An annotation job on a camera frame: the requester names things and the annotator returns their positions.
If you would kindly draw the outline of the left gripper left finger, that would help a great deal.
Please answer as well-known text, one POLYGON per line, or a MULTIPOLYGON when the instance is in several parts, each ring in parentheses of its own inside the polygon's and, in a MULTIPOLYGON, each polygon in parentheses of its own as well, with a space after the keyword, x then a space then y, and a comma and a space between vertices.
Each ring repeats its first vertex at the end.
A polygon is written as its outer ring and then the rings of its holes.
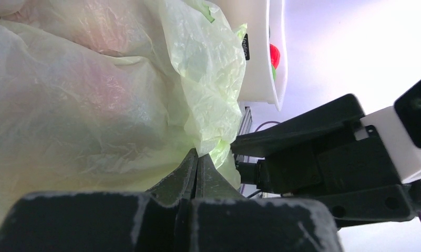
POLYGON ((196 182, 197 166, 197 151, 191 149, 175 170, 147 192, 162 205, 177 205, 181 199, 190 200, 196 182))

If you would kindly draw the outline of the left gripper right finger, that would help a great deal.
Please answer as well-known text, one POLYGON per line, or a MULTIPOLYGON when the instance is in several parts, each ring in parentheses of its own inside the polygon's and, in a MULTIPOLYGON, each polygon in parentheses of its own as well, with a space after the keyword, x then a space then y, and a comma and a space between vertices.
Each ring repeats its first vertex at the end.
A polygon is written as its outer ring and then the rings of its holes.
POLYGON ((243 196, 215 168, 210 155, 198 158, 196 198, 237 200, 243 196))

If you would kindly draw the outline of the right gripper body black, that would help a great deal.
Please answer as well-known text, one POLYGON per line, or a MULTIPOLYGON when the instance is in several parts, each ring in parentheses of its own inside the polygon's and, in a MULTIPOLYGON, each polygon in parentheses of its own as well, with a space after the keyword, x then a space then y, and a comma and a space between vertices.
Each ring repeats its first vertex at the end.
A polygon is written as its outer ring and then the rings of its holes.
POLYGON ((414 218, 414 208, 378 130, 347 94, 268 129, 240 135, 243 182, 264 192, 322 202, 339 228, 414 218))

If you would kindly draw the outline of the pale green plastic bag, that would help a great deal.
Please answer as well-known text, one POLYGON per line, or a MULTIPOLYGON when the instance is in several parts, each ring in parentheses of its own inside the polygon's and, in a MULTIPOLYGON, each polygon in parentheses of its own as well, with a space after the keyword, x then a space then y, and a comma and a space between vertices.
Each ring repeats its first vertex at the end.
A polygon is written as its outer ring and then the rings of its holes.
POLYGON ((143 191, 190 149, 238 188, 247 25, 207 1, 0 11, 0 225, 34 191, 143 191))

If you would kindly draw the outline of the white plastic basket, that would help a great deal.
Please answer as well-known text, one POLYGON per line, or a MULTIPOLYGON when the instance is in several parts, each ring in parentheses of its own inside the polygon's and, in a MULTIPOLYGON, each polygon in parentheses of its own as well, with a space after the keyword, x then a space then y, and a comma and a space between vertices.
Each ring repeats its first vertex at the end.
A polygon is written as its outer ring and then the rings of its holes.
POLYGON ((247 25, 242 42, 247 61, 239 101, 264 102, 280 111, 288 79, 285 41, 285 1, 214 1, 232 28, 247 25), (281 54, 277 69, 271 64, 270 44, 281 54))

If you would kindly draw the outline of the red apple in basket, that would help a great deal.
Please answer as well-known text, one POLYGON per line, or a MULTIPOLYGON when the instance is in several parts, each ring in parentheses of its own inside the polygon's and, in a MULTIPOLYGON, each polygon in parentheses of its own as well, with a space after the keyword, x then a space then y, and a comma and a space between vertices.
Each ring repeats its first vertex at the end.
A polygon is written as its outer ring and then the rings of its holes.
POLYGON ((279 49, 273 44, 270 44, 270 57, 272 66, 274 69, 277 69, 280 64, 281 54, 279 49))

